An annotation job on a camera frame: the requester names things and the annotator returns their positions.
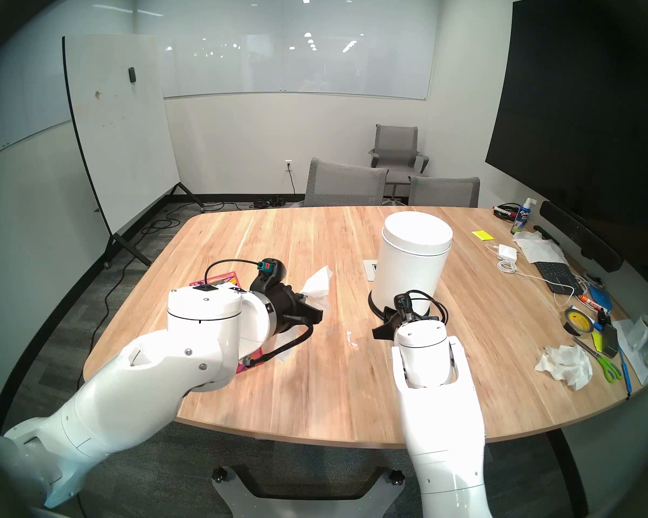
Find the tape roll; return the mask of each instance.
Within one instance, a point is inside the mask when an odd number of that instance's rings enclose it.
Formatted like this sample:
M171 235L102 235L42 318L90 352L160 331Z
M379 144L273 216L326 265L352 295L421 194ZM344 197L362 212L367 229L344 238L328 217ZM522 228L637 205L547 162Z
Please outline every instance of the tape roll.
M589 336L595 330L590 317L575 308L564 310L562 324L564 325L564 330L578 337Z

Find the green scissors handle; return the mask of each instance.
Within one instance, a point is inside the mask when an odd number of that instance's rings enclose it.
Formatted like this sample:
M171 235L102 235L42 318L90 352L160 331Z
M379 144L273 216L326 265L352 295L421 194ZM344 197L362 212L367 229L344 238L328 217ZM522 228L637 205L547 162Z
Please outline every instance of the green scissors handle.
M613 383L615 380L619 381L622 378L622 374L614 362L610 362L602 356L598 358L598 362L603 366L603 373L605 373L605 378L608 383Z

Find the floor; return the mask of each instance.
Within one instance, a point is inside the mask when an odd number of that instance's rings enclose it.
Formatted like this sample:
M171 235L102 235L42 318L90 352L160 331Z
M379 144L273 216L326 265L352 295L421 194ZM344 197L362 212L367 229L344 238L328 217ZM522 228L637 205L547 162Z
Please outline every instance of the floor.
M177 206L167 205L166 210ZM249 204L238 206L247 209ZM221 211L235 208L226 205ZM196 205L188 205L170 217L182 225L198 214ZM157 220L165 215L161 212ZM138 248L153 259L178 229L180 226L149 233ZM56 328L22 382L3 432L25 419L51 415L75 392L92 332L106 312L103 298L129 262L130 254L122 251ZM96 338L145 271L138 260L127 266L124 279L108 297L110 315ZM228 506L211 485L211 471L219 465L233 467L259 496L323 498L360 496L377 468L400 469L406 475L406 487L384 516L422 516L419 486L405 450L284 444L175 422L94 468L80 494L81 503L88 518L229 518ZM543 434L487 445L484 476L494 517L573 516L562 472ZM82 515L76 499L57 510L70 517Z

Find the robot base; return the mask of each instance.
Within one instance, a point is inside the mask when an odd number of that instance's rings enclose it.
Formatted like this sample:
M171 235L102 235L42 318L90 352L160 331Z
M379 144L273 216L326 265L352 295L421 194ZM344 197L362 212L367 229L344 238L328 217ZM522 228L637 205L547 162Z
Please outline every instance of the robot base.
M247 490L240 477L227 466L214 470L212 484L227 503L234 518L381 518L403 492L384 472L367 493L358 499L268 499Z

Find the black monitor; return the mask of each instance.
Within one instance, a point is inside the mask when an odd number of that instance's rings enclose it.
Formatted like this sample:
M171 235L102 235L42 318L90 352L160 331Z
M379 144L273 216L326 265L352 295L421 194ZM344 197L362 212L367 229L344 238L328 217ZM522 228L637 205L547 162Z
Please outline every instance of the black monitor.
M486 161L543 195L648 281L648 52L608 0L513 4Z

